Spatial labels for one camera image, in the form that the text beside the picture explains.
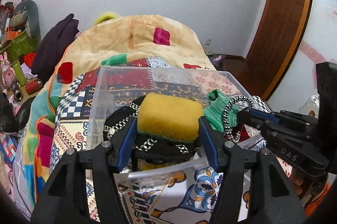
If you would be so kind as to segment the person's right hand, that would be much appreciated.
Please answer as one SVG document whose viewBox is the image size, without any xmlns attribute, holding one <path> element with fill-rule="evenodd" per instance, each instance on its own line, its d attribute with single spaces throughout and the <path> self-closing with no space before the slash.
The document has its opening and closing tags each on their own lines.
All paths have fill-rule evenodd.
<svg viewBox="0 0 337 224">
<path fill-rule="evenodd" d="M 292 166 L 289 180 L 292 184 L 295 194 L 300 198 L 303 198 L 312 184 L 312 179 L 294 166 Z"/>
</svg>

